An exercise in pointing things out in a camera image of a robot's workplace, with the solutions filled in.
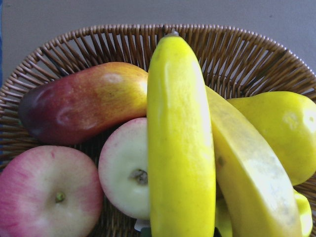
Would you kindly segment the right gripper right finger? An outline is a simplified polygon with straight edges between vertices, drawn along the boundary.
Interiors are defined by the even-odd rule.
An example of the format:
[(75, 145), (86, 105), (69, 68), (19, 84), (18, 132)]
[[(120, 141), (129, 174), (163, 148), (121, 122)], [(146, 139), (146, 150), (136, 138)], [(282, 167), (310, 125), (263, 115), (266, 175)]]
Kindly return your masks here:
[(220, 231), (216, 227), (214, 228), (214, 237), (222, 237)]

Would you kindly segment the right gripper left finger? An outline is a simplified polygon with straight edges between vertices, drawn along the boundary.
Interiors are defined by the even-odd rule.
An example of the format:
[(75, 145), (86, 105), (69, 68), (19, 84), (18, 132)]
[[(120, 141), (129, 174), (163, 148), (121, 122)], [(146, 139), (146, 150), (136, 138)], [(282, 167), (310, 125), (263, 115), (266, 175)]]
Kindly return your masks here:
[(151, 237), (151, 228), (144, 227), (141, 229), (141, 237)]

